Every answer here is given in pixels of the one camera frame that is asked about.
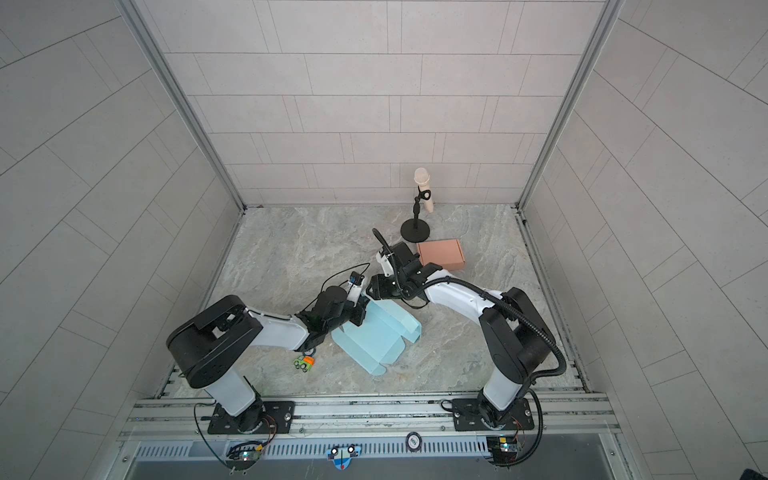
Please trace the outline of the pink paper box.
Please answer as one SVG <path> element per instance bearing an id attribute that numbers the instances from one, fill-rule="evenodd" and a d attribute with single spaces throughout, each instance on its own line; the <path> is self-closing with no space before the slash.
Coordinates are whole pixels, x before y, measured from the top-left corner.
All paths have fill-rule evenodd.
<path id="1" fill-rule="evenodd" d="M 463 270 L 466 266 L 466 259 L 458 239 L 419 243 L 417 250 L 424 266 L 432 263 L 451 272 Z"/>

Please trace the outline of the light blue cardboard box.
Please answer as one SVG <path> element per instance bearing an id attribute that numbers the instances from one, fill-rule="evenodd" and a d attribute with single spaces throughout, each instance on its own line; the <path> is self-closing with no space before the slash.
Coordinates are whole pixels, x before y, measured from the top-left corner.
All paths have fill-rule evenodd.
<path id="1" fill-rule="evenodd" d="M 417 342 L 421 323 L 392 300 L 371 300 L 361 326 L 347 322 L 331 332 L 332 339 L 347 355 L 372 376 L 386 373 L 386 367 L 404 352 L 405 341 Z"/>

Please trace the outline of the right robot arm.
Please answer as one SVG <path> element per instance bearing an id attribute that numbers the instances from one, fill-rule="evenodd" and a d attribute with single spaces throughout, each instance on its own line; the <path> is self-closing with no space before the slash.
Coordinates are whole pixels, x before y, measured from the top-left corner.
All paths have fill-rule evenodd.
<path id="1" fill-rule="evenodd" d="M 487 290 L 428 263 L 403 242 L 381 241 L 376 260 L 382 272 L 367 294 L 376 300 L 420 298 L 445 306 L 476 323 L 494 370 L 479 394 L 489 422 L 500 422 L 512 405 L 540 377 L 564 373 L 566 361 L 557 342 L 528 296 L 518 288 Z"/>

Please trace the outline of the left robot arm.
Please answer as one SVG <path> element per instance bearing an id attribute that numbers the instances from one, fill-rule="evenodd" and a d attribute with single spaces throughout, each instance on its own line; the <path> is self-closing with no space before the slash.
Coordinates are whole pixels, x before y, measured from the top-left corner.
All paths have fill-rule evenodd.
<path id="1" fill-rule="evenodd" d="M 166 347 L 189 386 L 205 390 L 232 417 L 257 402 L 257 392 L 235 368 L 251 346 L 306 353 L 350 322 L 360 326 L 370 300 L 360 286 L 322 291 L 309 310 L 277 315 L 246 306 L 227 295 L 172 331 Z"/>

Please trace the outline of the small colourful toy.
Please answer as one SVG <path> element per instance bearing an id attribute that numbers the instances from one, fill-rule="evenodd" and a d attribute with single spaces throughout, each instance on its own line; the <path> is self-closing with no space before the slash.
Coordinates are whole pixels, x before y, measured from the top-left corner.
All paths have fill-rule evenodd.
<path id="1" fill-rule="evenodd" d="M 309 372 L 315 364 L 315 359 L 312 356 L 302 355 L 296 358 L 293 362 L 294 367 L 304 373 Z"/>

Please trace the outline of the beige microphone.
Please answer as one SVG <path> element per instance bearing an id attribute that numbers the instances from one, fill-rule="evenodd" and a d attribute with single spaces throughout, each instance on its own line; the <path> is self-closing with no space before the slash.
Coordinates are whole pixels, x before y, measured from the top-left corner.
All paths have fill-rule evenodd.
<path id="1" fill-rule="evenodd" d="M 417 185 L 419 198 L 426 211 L 434 211 L 434 201 L 432 200 L 432 191 L 430 186 L 430 174 L 424 167 L 419 167 L 414 171 L 414 182 Z"/>

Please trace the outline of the blue sticker marker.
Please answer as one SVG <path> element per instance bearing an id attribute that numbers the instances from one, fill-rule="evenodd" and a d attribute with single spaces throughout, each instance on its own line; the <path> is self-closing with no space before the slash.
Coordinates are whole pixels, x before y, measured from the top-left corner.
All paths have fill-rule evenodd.
<path id="1" fill-rule="evenodd" d="M 333 466 L 339 470 L 346 470 L 351 461 L 361 454 L 361 447 L 359 445 L 346 445 L 346 446 L 333 446 L 326 452 L 327 460 L 330 461 Z"/>

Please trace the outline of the round black white badge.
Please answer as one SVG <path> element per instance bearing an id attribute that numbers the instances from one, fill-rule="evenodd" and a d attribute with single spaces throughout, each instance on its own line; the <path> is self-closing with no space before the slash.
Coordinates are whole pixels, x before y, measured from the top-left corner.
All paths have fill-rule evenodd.
<path id="1" fill-rule="evenodd" d="M 418 432 L 410 432 L 406 436 L 405 446 L 408 452 L 416 453 L 422 449 L 423 439 Z"/>

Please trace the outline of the left green circuit board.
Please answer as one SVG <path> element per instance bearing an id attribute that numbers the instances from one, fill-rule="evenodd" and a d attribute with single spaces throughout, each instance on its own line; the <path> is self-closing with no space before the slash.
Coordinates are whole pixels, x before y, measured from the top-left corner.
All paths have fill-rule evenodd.
<path id="1" fill-rule="evenodd" d="M 262 456 L 265 444 L 261 441 L 247 441 L 232 446 L 226 455 L 236 471 L 244 471 L 255 465 Z"/>

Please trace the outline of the green circuit board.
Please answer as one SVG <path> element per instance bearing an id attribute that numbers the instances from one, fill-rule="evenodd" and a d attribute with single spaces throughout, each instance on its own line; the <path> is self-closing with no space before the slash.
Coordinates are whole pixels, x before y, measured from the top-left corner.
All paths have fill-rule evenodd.
<path id="1" fill-rule="evenodd" d="M 226 455 L 236 471 L 244 471 L 255 465 L 262 456 L 265 444 L 261 441 L 247 441 L 232 446 Z"/>
<path id="2" fill-rule="evenodd" d="M 519 444 L 516 437 L 487 436 L 489 461 L 494 465 L 508 466 L 516 462 Z"/>

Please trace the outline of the right green circuit board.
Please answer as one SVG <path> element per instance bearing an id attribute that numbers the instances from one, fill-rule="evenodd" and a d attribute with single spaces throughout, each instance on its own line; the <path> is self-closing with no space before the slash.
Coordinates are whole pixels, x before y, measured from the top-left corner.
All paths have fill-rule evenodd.
<path id="1" fill-rule="evenodd" d="M 508 466 L 516 462 L 519 444 L 516 437 L 487 436 L 489 461 L 494 465 Z"/>

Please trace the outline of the aluminium corner post left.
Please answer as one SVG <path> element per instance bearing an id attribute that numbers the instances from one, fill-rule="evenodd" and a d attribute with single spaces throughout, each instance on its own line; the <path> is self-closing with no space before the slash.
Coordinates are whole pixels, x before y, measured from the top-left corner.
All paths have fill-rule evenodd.
<path id="1" fill-rule="evenodd" d="M 203 156 L 211 164 L 212 168 L 224 184 L 241 214 L 244 214 L 244 212 L 247 210 L 246 204 L 243 202 L 242 197 L 240 196 L 231 176 L 226 171 L 225 166 L 222 163 L 220 156 L 216 152 L 214 145 L 210 141 L 209 136 L 204 131 L 199 117 L 192 108 L 192 104 L 183 92 L 181 85 L 173 74 L 170 64 L 166 60 L 163 52 L 159 48 L 157 41 L 150 32 L 150 29 L 142 17 L 136 2 L 131 0 L 116 0 L 115 3 L 119 12 L 127 23 L 128 29 L 131 31 L 138 45 L 142 49 L 150 66 L 155 71 L 160 84 L 176 107 L 176 110 L 179 113 L 183 123 L 189 130 L 192 138 L 195 140 Z"/>

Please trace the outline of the aluminium corner post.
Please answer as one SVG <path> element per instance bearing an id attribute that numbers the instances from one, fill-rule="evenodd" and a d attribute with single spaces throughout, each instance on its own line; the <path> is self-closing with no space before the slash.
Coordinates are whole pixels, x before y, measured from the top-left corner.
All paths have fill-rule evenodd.
<path id="1" fill-rule="evenodd" d="M 195 140 L 203 156 L 211 164 L 212 168 L 224 184 L 241 214 L 244 214 L 244 212 L 247 210 L 246 204 L 243 202 L 242 197 L 240 196 L 231 176 L 226 171 L 225 166 L 222 163 L 220 156 L 216 152 L 214 145 L 210 141 L 209 136 L 204 131 L 199 117 L 192 108 L 192 104 L 183 92 L 181 85 L 173 74 L 170 64 L 166 60 L 163 52 L 159 48 L 157 41 L 150 32 L 150 29 L 142 17 L 136 2 L 131 0 L 116 0 L 115 3 L 119 12 L 127 23 L 128 29 L 131 31 L 138 45 L 142 49 L 150 66 L 155 71 L 160 84 L 176 107 L 176 110 L 179 113 L 183 123 L 189 130 L 192 138 Z"/>
<path id="2" fill-rule="evenodd" d="M 516 204 L 516 208 L 520 213 L 524 212 L 532 200 L 536 186 L 541 180 L 546 165 L 567 125 L 568 119 L 575 109 L 591 72 L 596 66 L 597 60 L 599 59 L 610 32 L 618 19 L 623 4 L 624 2 L 621 0 L 608 0 L 604 2 L 597 23 L 588 39 L 585 50 L 579 59 L 577 68 L 570 80 L 551 128 L 546 135 L 542 149 L 531 171 L 531 175 L 523 189 L 520 200 Z"/>

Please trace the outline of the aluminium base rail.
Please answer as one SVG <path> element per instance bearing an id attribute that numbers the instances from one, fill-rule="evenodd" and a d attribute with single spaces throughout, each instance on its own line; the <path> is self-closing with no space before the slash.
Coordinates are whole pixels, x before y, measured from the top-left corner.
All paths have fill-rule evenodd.
<path id="1" fill-rule="evenodd" d="M 547 435 L 583 440 L 595 435 L 606 447 L 620 425 L 606 395 L 544 389 L 512 410 L 502 427 L 480 419 L 468 394 L 274 397 L 236 421 L 210 399 L 137 402 L 117 435 L 136 457 L 150 460 L 227 460 L 239 443 L 261 441 L 264 460 L 327 459 L 333 446 L 359 445 L 357 458 L 479 457 L 489 459 L 487 436 L 516 437 L 518 457 L 542 449 Z M 406 436 L 423 445 L 408 452 Z"/>

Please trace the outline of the aluminium corner post right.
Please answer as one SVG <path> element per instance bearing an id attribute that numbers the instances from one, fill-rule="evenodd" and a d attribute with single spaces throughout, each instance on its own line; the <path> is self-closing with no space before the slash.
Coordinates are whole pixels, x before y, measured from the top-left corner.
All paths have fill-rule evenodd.
<path id="1" fill-rule="evenodd" d="M 542 149 L 531 171 L 531 175 L 523 189 L 520 200 L 516 204 L 516 208 L 520 213 L 524 212 L 532 200 L 536 186 L 541 180 L 546 165 L 567 125 L 568 119 L 575 109 L 591 72 L 596 66 L 597 60 L 599 59 L 610 32 L 618 19 L 623 4 L 624 2 L 621 0 L 608 0 L 604 2 L 597 23 L 588 39 L 585 50 L 579 59 L 577 68 L 570 80 L 551 128 L 546 135 Z"/>

